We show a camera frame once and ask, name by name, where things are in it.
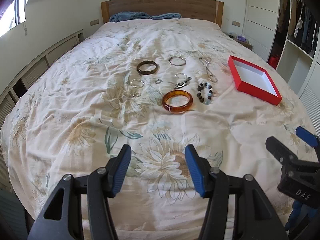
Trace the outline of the red bag in closet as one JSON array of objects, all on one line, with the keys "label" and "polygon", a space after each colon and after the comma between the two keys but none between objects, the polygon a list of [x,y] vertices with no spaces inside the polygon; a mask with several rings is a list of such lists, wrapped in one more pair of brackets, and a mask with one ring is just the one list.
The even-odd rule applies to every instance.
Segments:
[{"label": "red bag in closet", "polygon": [[279,55],[271,55],[270,58],[268,59],[268,64],[273,68],[276,69],[278,66],[280,60]]}]

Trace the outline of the thin silver bangle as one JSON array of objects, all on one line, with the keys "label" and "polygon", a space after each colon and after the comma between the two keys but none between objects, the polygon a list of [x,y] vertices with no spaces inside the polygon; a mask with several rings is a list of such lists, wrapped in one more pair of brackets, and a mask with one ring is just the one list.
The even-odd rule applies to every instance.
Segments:
[{"label": "thin silver bangle", "polygon": [[185,66],[187,64],[187,61],[180,56],[172,56],[168,59],[168,63],[173,66]]}]

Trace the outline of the dark brown bangle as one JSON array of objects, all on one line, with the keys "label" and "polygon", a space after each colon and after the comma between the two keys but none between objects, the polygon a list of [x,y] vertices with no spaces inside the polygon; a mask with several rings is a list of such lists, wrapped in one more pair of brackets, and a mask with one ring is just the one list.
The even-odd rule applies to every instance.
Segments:
[{"label": "dark brown bangle", "polygon": [[142,61],[137,65],[137,72],[140,75],[152,75],[159,69],[159,65],[151,60]]}]

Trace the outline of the low white wall cabinet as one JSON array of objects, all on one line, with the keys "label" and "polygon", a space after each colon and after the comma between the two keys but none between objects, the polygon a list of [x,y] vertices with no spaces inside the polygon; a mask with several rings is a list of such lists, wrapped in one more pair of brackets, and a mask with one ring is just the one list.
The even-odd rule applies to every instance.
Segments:
[{"label": "low white wall cabinet", "polygon": [[19,98],[65,53],[84,40],[83,30],[61,39],[28,63],[1,93],[1,125]]}]

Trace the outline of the white wardrobe door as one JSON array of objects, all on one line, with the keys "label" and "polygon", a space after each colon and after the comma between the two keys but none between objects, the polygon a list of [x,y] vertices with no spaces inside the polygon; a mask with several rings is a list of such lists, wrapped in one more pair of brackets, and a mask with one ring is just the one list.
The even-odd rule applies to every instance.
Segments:
[{"label": "white wardrobe door", "polygon": [[268,61],[273,47],[278,16],[279,0],[246,0],[242,34],[264,61]]}]

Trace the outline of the red jewelry box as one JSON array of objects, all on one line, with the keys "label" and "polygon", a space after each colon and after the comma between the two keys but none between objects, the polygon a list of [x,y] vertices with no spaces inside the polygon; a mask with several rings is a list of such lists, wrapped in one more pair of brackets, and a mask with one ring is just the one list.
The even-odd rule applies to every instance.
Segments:
[{"label": "red jewelry box", "polygon": [[281,102],[280,92],[265,69],[232,55],[228,65],[238,91],[275,106]]}]

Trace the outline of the amber orange bangle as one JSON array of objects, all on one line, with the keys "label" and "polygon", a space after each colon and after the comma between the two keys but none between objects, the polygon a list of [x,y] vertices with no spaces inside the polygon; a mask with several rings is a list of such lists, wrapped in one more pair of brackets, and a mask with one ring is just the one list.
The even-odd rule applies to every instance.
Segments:
[{"label": "amber orange bangle", "polygon": [[183,113],[193,105],[192,95],[185,90],[172,90],[162,98],[162,106],[171,113]]}]

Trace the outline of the right wall switch plate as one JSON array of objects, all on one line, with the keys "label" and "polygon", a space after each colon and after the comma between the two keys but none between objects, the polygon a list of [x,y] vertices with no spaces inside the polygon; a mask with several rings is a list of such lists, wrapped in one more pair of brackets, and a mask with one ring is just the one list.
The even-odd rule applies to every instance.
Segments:
[{"label": "right wall switch plate", "polygon": [[240,27],[240,26],[241,26],[241,23],[240,23],[240,22],[237,22],[237,21],[232,21],[232,25],[233,25],[233,26],[236,26],[236,27]]}]

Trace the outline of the open closet shelving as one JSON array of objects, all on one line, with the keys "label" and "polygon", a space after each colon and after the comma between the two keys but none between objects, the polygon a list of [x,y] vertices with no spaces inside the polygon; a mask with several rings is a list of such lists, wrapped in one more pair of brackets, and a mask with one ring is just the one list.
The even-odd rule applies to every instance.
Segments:
[{"label": "open closet shelving", "polygon": [[296,94],[301,94],[315,55],[310,57],[293,42],[293,38],[287,33],[279,33],[277,29],[271,55],[280,56],[276,71]]}]

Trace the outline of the wall switch plate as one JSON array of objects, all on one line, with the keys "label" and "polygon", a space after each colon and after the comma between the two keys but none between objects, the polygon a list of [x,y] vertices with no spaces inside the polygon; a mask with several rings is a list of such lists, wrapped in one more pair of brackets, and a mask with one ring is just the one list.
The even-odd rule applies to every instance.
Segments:
[{"label": "wall switch plate", "polygon": [[233,26],[236,26],[236,27],[240,27],[240,26],[241,26],[241,23],[240,23],[240,22],[237,22],[237,21],[232,21],[232,25],[233,25]]},{"label": "wall switch plate", "polygon": [[90,22],[90,26],[97,25],[97,24],[99,24],[99,20],[98,19],[93,20],[93,21]]}]

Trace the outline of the wooden headboard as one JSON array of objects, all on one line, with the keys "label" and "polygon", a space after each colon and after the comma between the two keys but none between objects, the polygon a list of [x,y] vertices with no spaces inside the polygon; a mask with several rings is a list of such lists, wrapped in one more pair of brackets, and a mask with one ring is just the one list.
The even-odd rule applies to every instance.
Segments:
[{"label": "wooden headboard", "polygon": [[103,23],[122,11],[146,12],[150,16],[176,12],[183,18],[207,20],[221,27],[224,3],[217,0],[109,0],[100,5]]}]

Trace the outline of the twisted silver hoop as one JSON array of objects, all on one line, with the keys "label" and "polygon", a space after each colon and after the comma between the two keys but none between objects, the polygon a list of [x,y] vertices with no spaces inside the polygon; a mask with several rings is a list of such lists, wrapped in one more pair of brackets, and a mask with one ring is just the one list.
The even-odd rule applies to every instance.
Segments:
[{"label": "twisted silver hoop", "polygon": [[179,80],[186,80],[188,78],[188,76],[184,73],[176,73],[175,77]]},{"label": "twisted silver hoop", "polygon": [[144,81],[141,79],[132,79],[129,81],[129,84],[134,88],[143,88],[144,87]]}]

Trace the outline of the purple tissue box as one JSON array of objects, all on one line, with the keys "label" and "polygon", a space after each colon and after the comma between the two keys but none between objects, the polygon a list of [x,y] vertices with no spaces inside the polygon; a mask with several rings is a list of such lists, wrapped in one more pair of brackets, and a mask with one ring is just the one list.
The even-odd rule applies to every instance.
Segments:
[{"label": "purple tissue box", "polygon": [[241,41],[241,42],[247,42],[247,38],[245,38],[245,37],[242,36],[242,35],[238,35],[238,36],[237,36],[237,40],[238,40],[238,41]]}]

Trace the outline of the hanging clothes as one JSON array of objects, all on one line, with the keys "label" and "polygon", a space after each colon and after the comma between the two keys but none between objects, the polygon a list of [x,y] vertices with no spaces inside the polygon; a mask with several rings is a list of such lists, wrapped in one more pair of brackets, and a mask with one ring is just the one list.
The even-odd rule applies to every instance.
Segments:
[{"label": "hanging clothes", "polygon": [[293,42],[314,57],[319,25],[303,0],[280,0],[277,31],[287,33]]}]

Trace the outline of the wooden nightstand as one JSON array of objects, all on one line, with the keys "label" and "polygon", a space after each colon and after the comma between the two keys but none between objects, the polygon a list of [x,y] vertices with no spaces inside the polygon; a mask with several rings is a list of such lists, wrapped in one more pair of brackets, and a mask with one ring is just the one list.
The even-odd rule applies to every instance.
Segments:
[{"label": "wooden nightstand", "polygon": [[229,34],[228,35],[231,39],[235,40],[236,42],[238,42],[239,44],[243,45],[244,47],[248,48],[249,50],[253,50],[253,46],[247,41],[247,42],[241,42],[237,40],[237,35],[234,34]]}]

